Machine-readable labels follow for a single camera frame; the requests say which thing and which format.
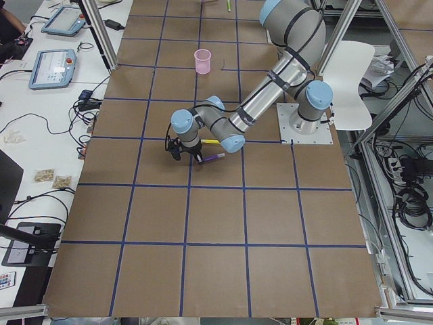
plastic cup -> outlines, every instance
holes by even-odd
[[[194,58],[196,59],[196,72],[200,74],[206,74],[210,71],[210,57],[211,52],[207,49],[198,49],[194,52]]]

monitor stand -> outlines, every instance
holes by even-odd
[[[0,226],[0,236],[11,239],[2,266],[48,266],[52,249],[59,238],[59,224],[21,222],[17,229]]]

white mounting plate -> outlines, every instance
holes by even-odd
[[[290,115],[298,108],[298,104],[277,103],[279,134],[282,144],[333,144],[331,131],[327,123],[320,124],[314,134],[302,135],[295,132],[289,124]]]

brown tabletop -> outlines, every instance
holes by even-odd
[[[197,165],[164,151],[175,110],[210,95],[233,109],[277,61],[263,2],[231,4],[135,0],[45,297],[51,317],[374,316],[335,131],[332,146],[282,145],[272,106],[235,154]],[[207,75],[193,69],[197,48],[212,52]]]

white plastic seat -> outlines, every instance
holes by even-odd
[[[365,130],[370,113],[359,97],[358,86],[374,55],[370,44],[341,41],[323,72],[323,81],[334,92],[334,123],[337,130]]]

